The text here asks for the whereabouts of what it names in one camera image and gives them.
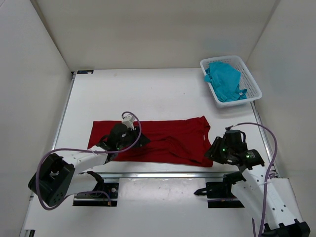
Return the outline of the red t shirt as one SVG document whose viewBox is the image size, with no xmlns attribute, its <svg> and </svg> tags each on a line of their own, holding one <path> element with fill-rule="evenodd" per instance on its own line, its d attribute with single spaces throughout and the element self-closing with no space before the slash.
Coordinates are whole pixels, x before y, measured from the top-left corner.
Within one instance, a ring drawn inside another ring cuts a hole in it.
<svg viewBox="0 0 316 237">
<path fill-rule="evenodd" d="M 187 120 L 142 121 L 142 133 L 150 139 L 144 147 L 118 154 L 115 161 L 159 162 L 212 167 L 205 157 L 211 143 L 210 125 L 202 116 Z"/>
</svg>

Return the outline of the blue t shirt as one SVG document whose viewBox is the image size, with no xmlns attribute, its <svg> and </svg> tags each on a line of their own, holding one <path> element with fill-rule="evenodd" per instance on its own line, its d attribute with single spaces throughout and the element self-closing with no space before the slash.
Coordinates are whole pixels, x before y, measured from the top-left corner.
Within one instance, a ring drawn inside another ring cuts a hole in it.
<svg viewBox="0 0 316 237">
<path fill-rule="evenodd" d="M 240 89 L 241 73 L 223 62 L 209 63 L 204 80 L 212 88 L 220 102 L 232 102 L 247 98 L 247 89 Z"/>
</svg>

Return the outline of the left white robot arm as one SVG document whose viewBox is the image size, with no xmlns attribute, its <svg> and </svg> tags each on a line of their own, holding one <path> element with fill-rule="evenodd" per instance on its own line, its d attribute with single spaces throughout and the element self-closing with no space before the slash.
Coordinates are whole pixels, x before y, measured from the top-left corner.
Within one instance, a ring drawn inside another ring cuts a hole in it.
<svg viewBox="0 0 316 237">
<path fill-rule="evenodd" d="M 54 210 L 71 195 L 91 195 L 110 199 L 104 190 L 104 179 L 92 171 L 96 166 L 114 160 L 119 153 L 142 148 L 150 139 L 140 126 L 116 124 L 90 150 L 73 149 L 66 158 L 51 151 L 41 159 L 28 187 L 45 210 Z"/>
</svg>

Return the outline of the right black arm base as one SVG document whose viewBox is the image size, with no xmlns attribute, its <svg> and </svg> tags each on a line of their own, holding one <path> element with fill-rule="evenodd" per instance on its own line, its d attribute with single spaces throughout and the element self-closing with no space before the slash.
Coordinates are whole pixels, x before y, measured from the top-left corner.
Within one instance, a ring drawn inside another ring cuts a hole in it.
<svg viewBox="0 0 316 237">
<path fill-rule="evenodd" d="M 229 173 L 223 176 L 222 182 L 206 182 L 205 187 L 197 189 L 194 195 L 206 196 L 208 208 L 244 208 L 232 193 L 232 187 L 238 181 L 246 181 L 240 171 Z"/>
</svg>

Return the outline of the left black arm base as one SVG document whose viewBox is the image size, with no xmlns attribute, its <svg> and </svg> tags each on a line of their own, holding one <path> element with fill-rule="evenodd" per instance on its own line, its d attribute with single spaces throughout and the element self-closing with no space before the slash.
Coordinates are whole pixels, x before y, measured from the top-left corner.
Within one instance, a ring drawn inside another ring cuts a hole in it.
<svg viewBox="0 0 316 237">
<path fill-rule="evenodd" d="M 119 196 L 119 179 L 104 178 L 99 173 L 87 171 L 84 173 L 88 190 L 74 195 L 73 206 L 116 207 Z"/>
</svg>

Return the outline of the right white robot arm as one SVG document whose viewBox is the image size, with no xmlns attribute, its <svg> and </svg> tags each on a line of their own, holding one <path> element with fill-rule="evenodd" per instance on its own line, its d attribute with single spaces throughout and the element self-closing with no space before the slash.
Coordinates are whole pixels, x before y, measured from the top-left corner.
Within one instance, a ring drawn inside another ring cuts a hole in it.
<svg viewBox="0 0 316 237">
<path fill-rule="evenodd" d="M 258 225 L 261 237 L 308 237 L 310 227 L 287 208 L 264 160 L 256 149 L 248 149 L 246 135 L 228 130 L 216 137 L 206 157 L 220 164 L 234 165 L 238 171 L 224 175 L 218 187 L 228 198 L 237 198 Z"/>
</svg>

